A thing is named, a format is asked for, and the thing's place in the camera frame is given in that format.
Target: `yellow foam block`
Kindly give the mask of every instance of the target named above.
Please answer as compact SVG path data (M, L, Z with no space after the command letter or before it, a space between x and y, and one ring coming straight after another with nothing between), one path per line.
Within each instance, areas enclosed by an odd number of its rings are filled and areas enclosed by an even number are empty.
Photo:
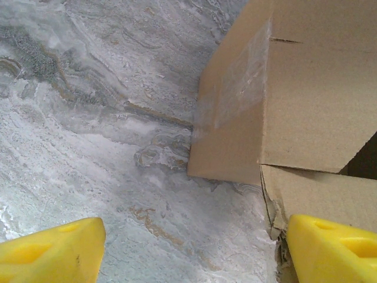
M95 283L104 254L101 218L0 244L0 283Z
M287 242L300 283L377 283L377 234L291 216Z

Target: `marble floor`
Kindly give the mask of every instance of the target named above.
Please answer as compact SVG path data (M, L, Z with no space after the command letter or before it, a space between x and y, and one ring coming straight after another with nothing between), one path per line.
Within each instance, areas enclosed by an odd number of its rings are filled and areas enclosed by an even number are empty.
M0 241L100 216L98 283L275 282L260 188L186 175L246 0L0 0Z

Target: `clear tape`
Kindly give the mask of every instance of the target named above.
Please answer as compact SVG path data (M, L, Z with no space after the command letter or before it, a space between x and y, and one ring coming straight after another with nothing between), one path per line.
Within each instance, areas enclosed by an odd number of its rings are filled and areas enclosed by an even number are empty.
M209 134L211 130L214 107L215 107L215 87L202 97L196 104L196 111L194 114L194 131L191 142L195 143Z
M271 23L268 21L249 41L222 78L215 129L265 97L270 36Z

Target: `marble veining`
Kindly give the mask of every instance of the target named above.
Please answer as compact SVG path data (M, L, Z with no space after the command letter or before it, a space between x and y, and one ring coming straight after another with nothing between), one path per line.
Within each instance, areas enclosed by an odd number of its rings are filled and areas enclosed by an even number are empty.
M276 282L260 188L188 177L246 0L0 0L0 241L103 218L99 283Z

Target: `hole in yellow block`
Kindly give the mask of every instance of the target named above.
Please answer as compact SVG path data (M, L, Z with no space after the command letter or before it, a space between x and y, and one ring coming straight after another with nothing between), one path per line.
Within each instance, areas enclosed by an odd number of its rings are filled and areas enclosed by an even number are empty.
M14 276L7 276L7 275L1 275L0 274L0 283L9 283Z
M80 226L79 223L73 223L73 224L68 224L64 227L59 228L59 232L67 233L67 232L73 232L75 231L78 227Z
M340 242L360 258L377 258L377 241L352 238L341 239Z
M29 244L15 249L10 254L0 259L0 264L31 264L43 255L51 244Z
M333 230L333 229L335 229L333 226L331 226L331 225L329 225L329 224L325 224L325 223L319 222L319 221L314 222L314 224L315 224L319 229L323 229L323 230Z

